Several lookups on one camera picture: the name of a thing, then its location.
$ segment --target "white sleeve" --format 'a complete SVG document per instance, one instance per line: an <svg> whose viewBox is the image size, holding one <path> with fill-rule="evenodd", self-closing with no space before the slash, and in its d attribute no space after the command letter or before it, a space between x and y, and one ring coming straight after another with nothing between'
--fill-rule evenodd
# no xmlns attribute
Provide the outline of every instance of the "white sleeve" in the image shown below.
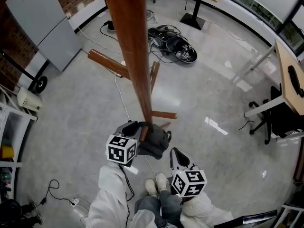
<svg viewBox="0 0 304 228"><path fill-rule="evenodd" d="M100 191L90 206L86 228L125 228L126 181L117 164L111 162L100 169L98 186Z"/></svg>

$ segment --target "wooden coat rack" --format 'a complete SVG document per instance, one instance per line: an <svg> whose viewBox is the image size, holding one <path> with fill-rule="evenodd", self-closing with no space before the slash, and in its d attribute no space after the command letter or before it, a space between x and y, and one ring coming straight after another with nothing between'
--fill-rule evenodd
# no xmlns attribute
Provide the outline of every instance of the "wooden coat rack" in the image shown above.
<svg viewBox="0 0 304 228"><path fill-rule="evenodd" d="M90 50L88 58L132 81L145 121L152 116L177 119L176 113L153 111L151 93L160 63L154 62L149 75L148 29L145 0L106 0L126 67L104 54Z"/></svg>

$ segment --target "white sneaker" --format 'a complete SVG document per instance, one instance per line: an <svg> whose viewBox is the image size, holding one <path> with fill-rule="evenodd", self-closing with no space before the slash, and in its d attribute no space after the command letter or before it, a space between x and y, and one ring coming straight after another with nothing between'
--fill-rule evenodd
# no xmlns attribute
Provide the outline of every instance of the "white sneaker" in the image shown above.
<svg viewBox="0 0 304 228"><path fill-rule="evenodd" d="M144 183L144 187L146 188L150 196L157 198L156 185L153 179L148 178Z"/></svg>
<svg viewBox="0 0 304 228"><path fill-rule="evenodd" d="M158 193L161 193L163 190L167 190L167 177L164 173L159 172L156 175L156 184Z"/></svg>

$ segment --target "polished floor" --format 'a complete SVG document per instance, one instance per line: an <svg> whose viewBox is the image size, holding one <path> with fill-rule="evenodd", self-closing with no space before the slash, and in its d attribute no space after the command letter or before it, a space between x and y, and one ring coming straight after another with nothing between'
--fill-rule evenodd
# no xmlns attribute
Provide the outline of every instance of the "polished floor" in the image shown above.
<svg viewBox="0 0 304 228"><path fill-rule="evenodd" d="M249 135L250 128L259 121L258 116L250 118L255 123L238 130L247 121L243 114L248 103L253 100L261 103L269 98L270 86L280 82L276 55L272 54L259 69L234 85L230 80L235 73L265 53L268 46L235 21L203 5L199 11L199 17L207 21L203 30L184 25L179 22L185 13L184 5L185 0L157 0L155 4L147 0L147 7L158 20L158 24L149 20L148 26L178 27L199 55L190 65L161 62L152 107L176 112L178 119L172 120L168 128L172 141L163 158L148 157L148 160L155 172L163 171L169 176L170 148L178 147L205 171L208 180L205 192L217 207L230 210L234 217L277 209L293 190L299 140L284 143L273 140L264 145L264 128ZM193 9L194 2L189 0L187 12ZM99 31L109 18L106 11L82 31L103 47L121 52L115 40ZM110 34L105 27L102 30ZM101 48L81 32L78 36L85 52L96 49L119 62L123 60L120 54ZM99 169L107 163L106 140L128 120L114 75L88 59L84 51L63 73L52 66L45 71L49 83L40 95L44 107L31 126L21 159L23 167L19 171L16 198L22 204L28 200L39 203L51 179L60 182L60 188L52 190L57 197L81 197L92 202L98 192ZM162 57L165 62L172 59ZM150 64L155 60L156 56L150 55ZM130 118L143 120L131 82L117 78L117 84ZM154 119L156 124L166 121ZM144 156L137 156L133 166L138 173L127 172L135 191L129 202L131 215L134 202L145 194L145 179L153 177ZM42 227L82 227L84 209L72 209L67 201L51 196L47 200L38 208L44 219Z"/></svg>

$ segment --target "desk leg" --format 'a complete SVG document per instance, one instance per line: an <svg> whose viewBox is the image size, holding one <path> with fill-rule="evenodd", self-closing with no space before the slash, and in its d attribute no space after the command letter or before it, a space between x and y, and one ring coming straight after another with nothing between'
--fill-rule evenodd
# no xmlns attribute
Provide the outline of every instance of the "desk leg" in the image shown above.
<svg viewBox="0 0 304 228"><path fill-rule="evenodd" d="M287 139L295 139L295 138L302 138L304 137L304 132L300 132L300 133L294 133L294 134L291 134L291 135L288 135L286 136L285 138L281 138L281 137L277 137L276 138L276 141L277 142L284 142L285 140Z"/></svg>
<svg viewBox="0 0 304 228"><path fill-rule="evenodd" d="M275 45L273 45L269 50L250 68L245 70L243 73L241 73L240 76L238 76L238 79L236 80L237 76L233 78L233 82L237 84L239 81L241 81L244 76L248 75L251 71L255 70L275 49Z"/></svg>
<svg viewBox="0 0 304 228"><path fill-rule="evenodd" d="M190 25L196 29L202 29L205 23L205 20L198 18L198 12L200 9L201 0L196 0L193 15L186 13L180 20L183 24Z"/></svg>
<svg viewBox="0 0 304 228"><path fill-rule="evenodd" d="M278 98L273 99L272 101L267 102L266 104L263 104L263 105L261 105L261 106L255 108L255 109L252 109L252 110L250 110L250 111L248 111L248 112L245 112L245 115L244 115L244 116L245 116L245 117L253 116L253 115L255 115L255 114L258 114L258 113L261 113L261 112L263 112L263 111L266 111L266 110L268 110L268 109L270 109L270 108L272 108L272 107L274 107L274 106L276 106L276 105L279 105L279 104L281 104L281 103L283 103L283 102L284 102L284 98L283 98L283 96L281 95L281 96L279 96Z"/></svg>

